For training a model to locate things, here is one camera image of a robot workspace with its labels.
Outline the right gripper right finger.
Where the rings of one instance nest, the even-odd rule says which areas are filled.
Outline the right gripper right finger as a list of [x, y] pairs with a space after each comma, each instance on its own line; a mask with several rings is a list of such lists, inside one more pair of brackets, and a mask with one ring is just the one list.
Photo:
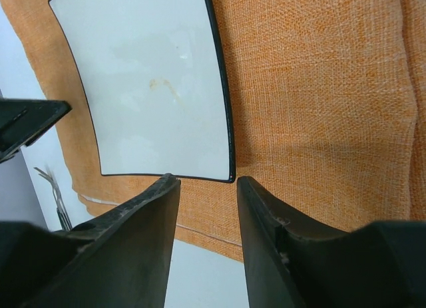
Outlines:
[[237, 181], [251, 307], [424, 307], [425, 223], [372, 222], [345, 232]]

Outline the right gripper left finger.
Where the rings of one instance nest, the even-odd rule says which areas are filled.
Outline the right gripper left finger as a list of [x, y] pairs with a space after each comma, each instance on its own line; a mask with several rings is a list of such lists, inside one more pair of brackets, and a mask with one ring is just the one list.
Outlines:
[[1, 223], [2, 307], [163, 307], [181, 182], [141, 194], [70, 231]]

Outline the white square plate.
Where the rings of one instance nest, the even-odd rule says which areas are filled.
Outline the white square plate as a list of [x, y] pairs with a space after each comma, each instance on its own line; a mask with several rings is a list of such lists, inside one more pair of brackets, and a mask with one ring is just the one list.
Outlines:
[[49, 0], [103, 176], [231, 183], [236, 150], [212, 0]]

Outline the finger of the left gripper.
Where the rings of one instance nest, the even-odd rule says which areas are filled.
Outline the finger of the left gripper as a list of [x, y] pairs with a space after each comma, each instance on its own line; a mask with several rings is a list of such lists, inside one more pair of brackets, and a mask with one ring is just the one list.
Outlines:
[[72, 110], [64, 100], [1, 99], [1, 162], [30, 146]]

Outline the orange cloth napkin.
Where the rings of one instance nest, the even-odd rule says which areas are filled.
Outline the orange cloth napkin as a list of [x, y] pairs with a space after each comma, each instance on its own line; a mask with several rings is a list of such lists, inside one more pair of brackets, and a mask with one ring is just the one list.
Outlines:
[[[232, 101], [237, 176], [356, 230], [425, 220], [425, 0], [212, 0]], [[99, 216], [147, 188], [99, 174], [89, 111], [48, 0], [1, 0], [48, 99], [79, 202]], [[236, 185], [182, 181], [176, 237], [242, 260]]]

